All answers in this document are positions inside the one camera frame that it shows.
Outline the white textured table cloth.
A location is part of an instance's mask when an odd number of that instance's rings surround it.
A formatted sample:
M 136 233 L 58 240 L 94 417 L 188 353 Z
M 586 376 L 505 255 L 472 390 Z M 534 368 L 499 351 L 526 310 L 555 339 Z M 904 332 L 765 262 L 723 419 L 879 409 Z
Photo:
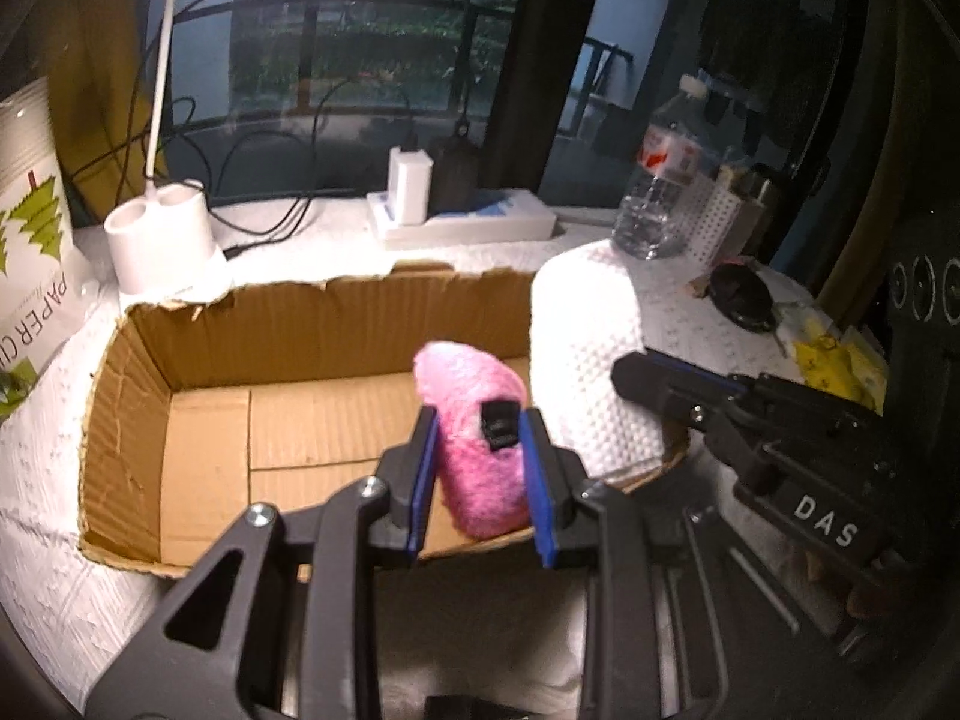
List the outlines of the white textured table cloth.
M 76 242 L 99 278 L 85 327 L 65 344 L 25 405 L 2 427 L 2 603 L 31 655 L 72 706 L 164 593 L 159 578 L 116 571 L 80 553 L 82 421 L 99 359 L 121 313 L 106 236 Z M 324 200 L 294 238 L 242 254 L 236 283 L 381 275 L 398 262 L 356 200 Z M 724 320 L 680 288 L 679 267 L 656 263 L 636 281 L 649 298 L 641 327 L 654 346 L 718 372 L 795 379 L 770 337 Z M 444 559 L 381 590 L 381 688 L 392 718 L 420 717 L 433 694 L 468 694 L 533 712 L 578 700 L 586 597 L 573 578 L 524 566 L 516 548 Z

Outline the white perforated organizer basket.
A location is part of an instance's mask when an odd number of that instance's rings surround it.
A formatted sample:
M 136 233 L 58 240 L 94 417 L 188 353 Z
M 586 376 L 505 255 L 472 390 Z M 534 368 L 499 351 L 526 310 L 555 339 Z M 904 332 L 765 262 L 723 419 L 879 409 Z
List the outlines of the white perforated organizer basket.
M 700 174 L 688 190 L 686 256 L 713 266 L 742 254 L 755 231 L 766 223 L 761 194 L 770 181 L 747 167 L 722 166 L 717 179 Z

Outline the yellow curtain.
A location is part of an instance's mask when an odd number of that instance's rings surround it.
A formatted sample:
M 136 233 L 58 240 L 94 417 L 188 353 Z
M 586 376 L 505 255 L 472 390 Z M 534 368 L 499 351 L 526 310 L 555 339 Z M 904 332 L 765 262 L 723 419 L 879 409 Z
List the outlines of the yellow curtain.
M 101 221 L 143 190 L 149 0 L 47 0 L 53 136 L 68 187 Z

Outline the open cardboard box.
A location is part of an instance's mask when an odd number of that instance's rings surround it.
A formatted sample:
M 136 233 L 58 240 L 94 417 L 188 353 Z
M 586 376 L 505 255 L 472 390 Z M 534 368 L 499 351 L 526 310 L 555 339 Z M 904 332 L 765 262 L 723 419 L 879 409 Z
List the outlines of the open cardboard box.
M 460 341 L 527 372 L 531 284 L 404 263 L 128 309 L 86 407 L 82 553 L 179 577 L 247 505 L 294 511 L 370 475 L 412 432 L 423 344 Z

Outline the white desk lamp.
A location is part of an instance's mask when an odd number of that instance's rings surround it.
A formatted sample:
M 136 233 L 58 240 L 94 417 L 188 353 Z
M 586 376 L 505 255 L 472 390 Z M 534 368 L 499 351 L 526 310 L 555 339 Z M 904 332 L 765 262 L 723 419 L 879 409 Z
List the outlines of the white desk lamp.
M 224 265 L 213 238 L 206 193 L 198 182 L 158 179 L 176 0 L 164 0 L 145 160 L 145 190 L 117 206 L 104 223 L 110 261 L 124 304 L 196 301 Z

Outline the black round pouch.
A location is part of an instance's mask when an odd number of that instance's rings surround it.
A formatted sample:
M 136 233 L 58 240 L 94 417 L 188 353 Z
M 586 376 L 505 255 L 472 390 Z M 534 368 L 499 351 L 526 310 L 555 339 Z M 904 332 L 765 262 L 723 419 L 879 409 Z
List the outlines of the black round pouch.
M 776 328 L 775 301 L 757 273 L 742 263 L 721 263 L 709 273 L 706 296 L 737 327 L 754 333 Z

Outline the yellow cloth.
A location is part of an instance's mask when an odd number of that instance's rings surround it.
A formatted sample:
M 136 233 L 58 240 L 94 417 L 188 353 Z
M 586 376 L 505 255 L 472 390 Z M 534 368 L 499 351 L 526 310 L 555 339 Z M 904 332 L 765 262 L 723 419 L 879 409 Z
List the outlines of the yellow cloth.
M 817 317 L 802 325 L 793 341 L 794 361 L 809 387 L 884 410 L 889 366 L 854 328 L 837 337 Z

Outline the white paper cup sleeve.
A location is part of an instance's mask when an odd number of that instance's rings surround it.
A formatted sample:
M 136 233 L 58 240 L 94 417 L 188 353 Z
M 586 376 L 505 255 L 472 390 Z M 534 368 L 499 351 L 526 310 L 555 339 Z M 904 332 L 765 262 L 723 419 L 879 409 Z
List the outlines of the white paper cup sleeve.
M 98 282 L 73 240 L 47 82 L 2 101 L 2 415 L 20 408 L 78 332 Z

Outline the white power strip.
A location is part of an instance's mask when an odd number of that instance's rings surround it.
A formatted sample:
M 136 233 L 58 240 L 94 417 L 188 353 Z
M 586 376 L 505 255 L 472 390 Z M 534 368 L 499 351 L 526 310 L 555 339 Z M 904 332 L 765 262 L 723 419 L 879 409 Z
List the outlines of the white power strip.
M 386 193 L 368 193 L 366 202 L 373 231 L 391 249 L 546 241 L 556 224 L 555 211 L 525 188 L 490 190 L 477 210 L 441 213 L 412 226 L 392 219 Z

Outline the pink plush toy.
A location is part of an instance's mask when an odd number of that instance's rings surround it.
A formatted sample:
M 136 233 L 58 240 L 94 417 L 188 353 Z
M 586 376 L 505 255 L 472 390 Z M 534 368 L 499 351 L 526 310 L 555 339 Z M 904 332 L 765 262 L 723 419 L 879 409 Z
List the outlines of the pink plush toy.
M 421 401 L 439 419 L 438 476 L 454 527 L 470 539 L 525 527 L 523 379 L 487 351 L 455 341 L 425 344 L 413 375 Z

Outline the clear water bottle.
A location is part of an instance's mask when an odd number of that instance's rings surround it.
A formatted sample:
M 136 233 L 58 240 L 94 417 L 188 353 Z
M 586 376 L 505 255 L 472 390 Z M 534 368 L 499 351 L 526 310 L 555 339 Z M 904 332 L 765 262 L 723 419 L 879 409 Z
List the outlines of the clear water bottle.
M 675 242 L 675 206 L 711 151 L 706 98 L 708 86 L 685 73 L 647 122 L 612 231 L 612 242 L 635 259 L 657 259 Z

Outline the white charger plug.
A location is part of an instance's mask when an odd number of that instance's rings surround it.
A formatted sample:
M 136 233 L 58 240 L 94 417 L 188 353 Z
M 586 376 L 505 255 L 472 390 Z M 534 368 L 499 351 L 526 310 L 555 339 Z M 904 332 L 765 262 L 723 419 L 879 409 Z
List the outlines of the white charger plug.
M 387 210 L 394 223 L 418 226 L 427 221 L 433 160 L 423 149 L 391 149 L 387 176 Z

